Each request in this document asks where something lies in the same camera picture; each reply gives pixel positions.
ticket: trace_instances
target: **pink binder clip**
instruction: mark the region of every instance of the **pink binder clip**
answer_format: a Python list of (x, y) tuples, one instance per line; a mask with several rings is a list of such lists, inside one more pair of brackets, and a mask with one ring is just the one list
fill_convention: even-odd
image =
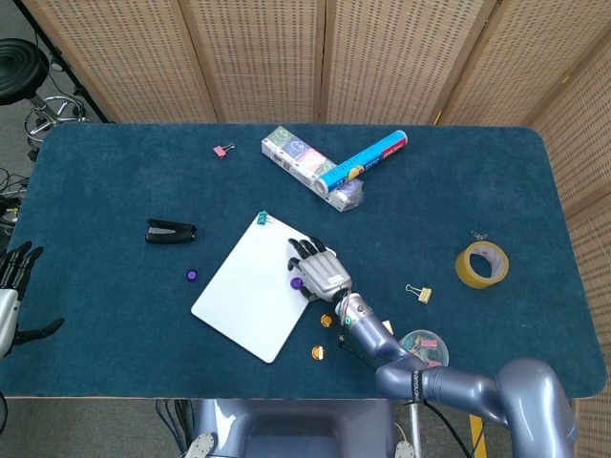
[(225, 159), (225, 156), (227, 156), (227, 152), (229, 150), (232, 150), (233, 148), (235, 148), (236, 145), (234, 145), (233, 143), (229, 143), (228, 145), (225, 146), (215, 146), (212, 151), (214, 151), (215, 155), (217, 155), (219, 157), (219, 159)]

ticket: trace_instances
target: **blue felt tablecloth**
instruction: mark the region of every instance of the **blue felt tablecloth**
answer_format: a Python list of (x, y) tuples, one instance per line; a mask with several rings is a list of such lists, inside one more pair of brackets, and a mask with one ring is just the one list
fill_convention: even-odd
[[(397, 126), (286, 125), (339, 162)], [(605, 369), (540, 137), (523, 128), (399, 126), (406, 150), (363, 175), (365, 201), (340, 214), (261, 153), (275, 125), (63, 125), (36, 163), (15, 235), (43, 245), (22, 328), (55, 317), (52, 337), (2, 361), (9, 395), (376, 397), (373, 375), (302, 316), (268, 365), (190, 308), (260, 210), (335, 249), (354, 288), (395, 335), (436, 332), (451, 365), (489, 376), (541, 358), (571, 397), (602, 389)], [(216, 145), (234, 142), (218, 160)], [(198, 238), (144, 242), (146, 219), (187, 221)], [(511, 261), (502, 283), (473, 290), (454, 261), (487, 233)], [(196, 268), (200, 280), (188, 282)], [(406, 283), (432, 288), (428, 305)], [(315, 362), (313, 345), (327, 357)]]

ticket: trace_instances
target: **whiteboard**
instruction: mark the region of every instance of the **whiteboard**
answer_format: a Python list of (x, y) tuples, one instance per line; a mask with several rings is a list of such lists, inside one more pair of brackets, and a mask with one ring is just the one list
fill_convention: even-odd
[(307, 239), (283, 222), (254, 218), (191, 313), (268, 364), (278, 356), (307, 300), (291, 288), (296, 256), (288, 239)]

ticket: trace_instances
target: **woven wall panel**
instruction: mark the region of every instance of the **woven wall panel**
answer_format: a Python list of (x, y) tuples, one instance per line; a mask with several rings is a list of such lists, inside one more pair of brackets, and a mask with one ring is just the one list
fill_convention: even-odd
[(566, 209), (611, 183), (611, 42), (535, 121)]
[(314, 120), (324, 1), (181, 0), (180, 4), (221, 120)]
[[(611, 371), (611, 207), (569, 226), (607, 373)], [(579, 457), (611, 456), (611, 389), (578, 400)]]
[(217, 120), (176, 0), (25, 4), (113, 120)]
[(480, 10), (491, 9), (484, 0), (329, 6), (324, 120), (351, 123), (427, 122)]
[(522, 123), (604, 31), (611, 2), (506, 0), (496, 14), (444, 112), (445, 124)]

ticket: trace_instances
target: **tape roll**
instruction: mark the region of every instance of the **tape roll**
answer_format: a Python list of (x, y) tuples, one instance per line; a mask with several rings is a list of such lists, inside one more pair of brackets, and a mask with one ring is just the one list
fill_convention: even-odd
[[(471, 255), (479, 255), (490, 263), (492, 274), (482, 277), (471, 267)], [(502, 281), (509, 272), (509, 258), (498, 246), (489, 241), (477, 241), (467, 247), (456, 259), (458, 277), (471, 288), (484, 289)]]

